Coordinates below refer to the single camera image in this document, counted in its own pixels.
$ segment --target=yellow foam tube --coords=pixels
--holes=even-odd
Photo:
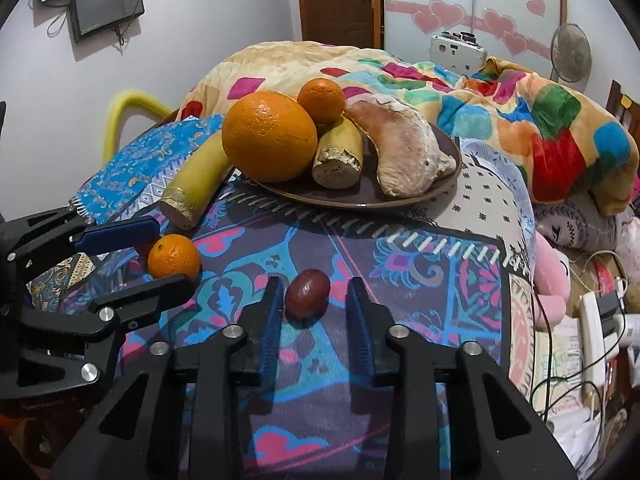
[[[158,202],[160,211],[173,227],[193,229],[230,170],[231,162],[222,148],[222,134],[213,134],[165,188]]]
[[[129,90],[118,94],[111,105],[111,110],[109,110],[107,127],[104,131],[103,164],[109,162],[118,152],[118,146],[120,145],[120,136],[118,134],[120,117],[123,111],[130,106],[144,108],[160,118],[165,118],[172,112],[170,108],[164,106],[160,101],[137,90]]]

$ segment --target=door frame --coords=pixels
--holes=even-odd
[[[306,1],[298,0],[298,6],[302,41],[306,41]],[[371,0],[371,7],[373,9],[373,48],[382,48],[382,0]]]

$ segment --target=silver bolt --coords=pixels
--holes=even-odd
[[[467,341],[463,343],[462,349],[469,355],[480,355],[482,353],[482,347],[475,341]]]
[[[169,345],[164,341],[157,341],[149,347],[149,351],[151,355],[164,355],[169,351]]]
[[[236,337],[240,337],[244,333],[244,328],[240,325],[227,325],[222,329],[222,335],[224,337],[229,337],[235,339]]]
[[[80,375],[88,383],[93,383],[98,376],[98,368],[93,363],[87,363],[80,370]]]
[[[113,314],[114,314],[113,309],[110,306],[106,306],[104,309],[100,311],[100,314],[98,314],[98,316],[100,317],[101,320],[103,320],[104,322],[107,322],[113,319]]]
[[[389,335],[391,337],[395,337],[396,339],[403,339],[409,336],[409,329],[404,325],[393,325],[389,329]]]

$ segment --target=sugarcane piece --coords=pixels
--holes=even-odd
[[[346,189],[360,179],[364,136],[347,118],[331,124],[318,140],[311,175],[320,186]]]
[[[166,187],[159,200],[160,211],[174,228],[193,229],[230,170],[222,135],[216,133],[191,155]]]

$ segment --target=small orange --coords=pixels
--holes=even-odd
[[[186,236],[163,236],[151,249],[146,268],[155,280],[172,274],[195,280],[200,273],[200,253]]]
[[[277,92],[254,92],[226,114],[222,147],[246,176],[258,182],[286,182],[313,160],[318,132],[309,114],[293,99]]]
[[[319,77],[312,79],[300,89],[298,104],[315,123],[333,123],[344,111],[344,93],[338,83]]]

